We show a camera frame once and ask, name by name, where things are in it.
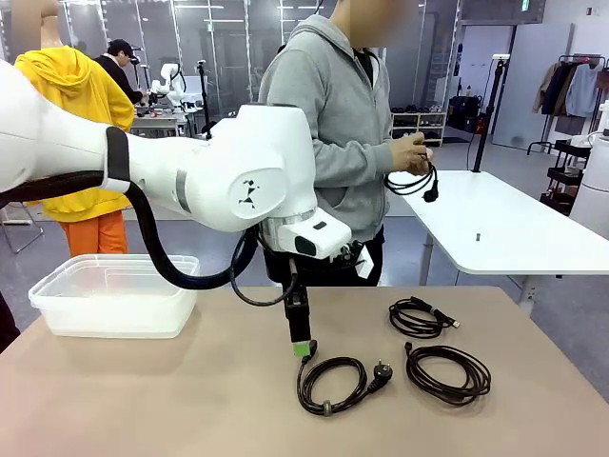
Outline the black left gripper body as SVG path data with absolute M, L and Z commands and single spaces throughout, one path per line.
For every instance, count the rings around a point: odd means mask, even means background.
M 286 291 L 292 281 L 290 261 L 293 260 L 296 267 L 297 283 L 303 287 L 327 287 L 329 285 L 329 273 L 326 261 L 296 255 L 286 252 L 266 250 L 264 252 L 265 267 L 268 278 L 280 284 Z

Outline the person's right hand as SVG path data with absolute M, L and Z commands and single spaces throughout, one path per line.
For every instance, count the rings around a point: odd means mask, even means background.
M 415 176 L 423 176 L 429 172 L 432 153 L 426 145 L 415 146 L 402 137 L 392 140 L 389 146 L 392 171 L 405 171 Z

